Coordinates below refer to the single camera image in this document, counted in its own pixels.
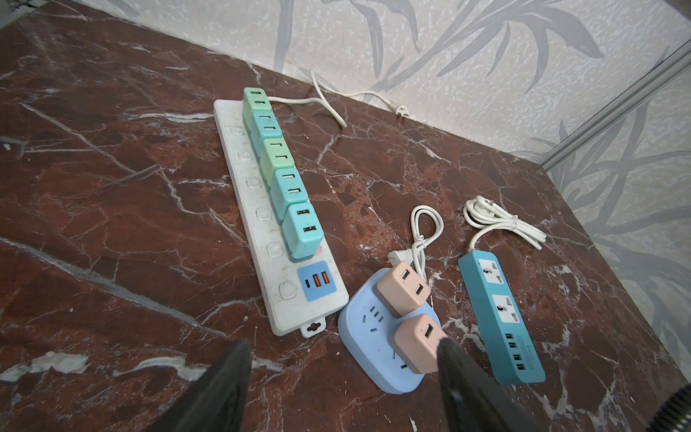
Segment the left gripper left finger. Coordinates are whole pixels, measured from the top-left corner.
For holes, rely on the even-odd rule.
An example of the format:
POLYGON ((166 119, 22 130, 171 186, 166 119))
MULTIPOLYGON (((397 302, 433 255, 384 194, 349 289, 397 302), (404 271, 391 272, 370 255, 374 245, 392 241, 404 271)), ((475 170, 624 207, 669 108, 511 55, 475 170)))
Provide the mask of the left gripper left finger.
POLYGON ((234 343, 149 431, 239 431, 252 364, 248 342, 234 343))

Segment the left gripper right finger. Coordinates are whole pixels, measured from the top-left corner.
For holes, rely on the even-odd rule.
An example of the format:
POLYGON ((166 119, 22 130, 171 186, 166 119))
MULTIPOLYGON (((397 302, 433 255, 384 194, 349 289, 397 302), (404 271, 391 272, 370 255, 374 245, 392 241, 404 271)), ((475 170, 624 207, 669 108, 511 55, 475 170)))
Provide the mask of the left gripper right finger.
POLYGON ((451 431, 538 431, 540 427, 451 338, 437 347, 440 391, 451 431))

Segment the teal power strip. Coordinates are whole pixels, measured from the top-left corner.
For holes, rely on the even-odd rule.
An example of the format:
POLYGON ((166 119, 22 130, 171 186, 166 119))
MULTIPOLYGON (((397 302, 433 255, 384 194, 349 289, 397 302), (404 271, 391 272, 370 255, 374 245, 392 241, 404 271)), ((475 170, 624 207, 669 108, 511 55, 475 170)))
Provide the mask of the teal power strip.
POLYGON ((497 257, 473 250, 458 260, 496 381, 542 383, 545 371, 497 257))

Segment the pink plug cube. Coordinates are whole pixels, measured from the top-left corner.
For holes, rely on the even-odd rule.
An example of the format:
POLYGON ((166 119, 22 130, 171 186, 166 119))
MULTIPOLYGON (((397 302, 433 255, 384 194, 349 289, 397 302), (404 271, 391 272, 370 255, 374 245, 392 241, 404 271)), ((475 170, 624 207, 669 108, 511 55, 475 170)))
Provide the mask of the pink plug cube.
POLYGON ((420 308, 431 289, 410 264, 399 262, 375 284, 374 293, 399 318, 420 308))
POLYGON ((446 333, 433 317, 422 313, 399 324, 392 345, 414 373, 432 374, 438 371, 437 349, 444 338, 446 333))

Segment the square blue power strip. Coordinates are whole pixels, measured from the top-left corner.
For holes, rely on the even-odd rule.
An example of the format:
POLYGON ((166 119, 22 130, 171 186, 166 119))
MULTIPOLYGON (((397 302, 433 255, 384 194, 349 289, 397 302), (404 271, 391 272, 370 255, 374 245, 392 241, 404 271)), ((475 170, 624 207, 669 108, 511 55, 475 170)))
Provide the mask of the square blue power strip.
POLYGON ((424 317, 422 331, 431 334, 440 328, 440 320, 427 302, 407 315, 395 316, 375 293, 377 284, 389 273, 389 268, 382 268, 362 285, 341 311, 338 332, 358 365, 383 392, 405 394, 416 390, 424 376, 410 367, 390 342, 405 320, 424 317))

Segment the long white pastel power strip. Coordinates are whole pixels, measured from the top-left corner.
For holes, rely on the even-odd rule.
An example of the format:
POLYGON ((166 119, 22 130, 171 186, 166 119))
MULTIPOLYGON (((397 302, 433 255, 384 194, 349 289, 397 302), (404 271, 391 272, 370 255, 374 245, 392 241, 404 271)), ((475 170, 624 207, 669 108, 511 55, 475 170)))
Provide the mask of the long white pastel power strip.
POLYGON ((242 108, 238 100, 217 100, 213 105, 268 320, 276 336, 298 330, 311 338, 326 329, 327 316, 347 305, 347 288, 327 241, 321 242, 314 257, 291 257, 243 123, 242 108))

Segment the light green usb plug cube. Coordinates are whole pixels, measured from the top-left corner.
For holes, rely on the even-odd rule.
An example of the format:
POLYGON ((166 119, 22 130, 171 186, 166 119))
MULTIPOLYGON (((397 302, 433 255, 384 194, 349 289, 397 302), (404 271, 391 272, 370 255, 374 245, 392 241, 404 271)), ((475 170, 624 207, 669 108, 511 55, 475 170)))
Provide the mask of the light green usb plug cube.
POLYGON ((273 186, 275 171, 295 166, 293 155, 284 138, 264 139, 260 155, 261 174, 268 189, 273 186))

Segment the teal usb plug cube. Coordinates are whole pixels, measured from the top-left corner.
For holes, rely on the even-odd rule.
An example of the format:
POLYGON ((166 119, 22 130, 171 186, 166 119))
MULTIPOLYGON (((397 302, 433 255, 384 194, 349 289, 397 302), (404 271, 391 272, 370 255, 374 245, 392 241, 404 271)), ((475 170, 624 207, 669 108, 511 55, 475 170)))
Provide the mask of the teal usb plug cube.
POLYGON ((260 158, 264 140, 282 138, 283 132, 272 111, 256 111, 250 117, 249 135, 253 149, 260 158))

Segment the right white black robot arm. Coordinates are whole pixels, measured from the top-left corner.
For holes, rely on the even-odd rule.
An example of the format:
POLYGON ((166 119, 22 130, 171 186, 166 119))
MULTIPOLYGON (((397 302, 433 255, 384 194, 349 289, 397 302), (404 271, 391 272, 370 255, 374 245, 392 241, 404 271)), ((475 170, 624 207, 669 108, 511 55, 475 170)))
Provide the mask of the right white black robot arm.
POLYGON ((649 426, 647 432, 689 432, 691 415, 691 384, 675 392, 663 403, 649 426))

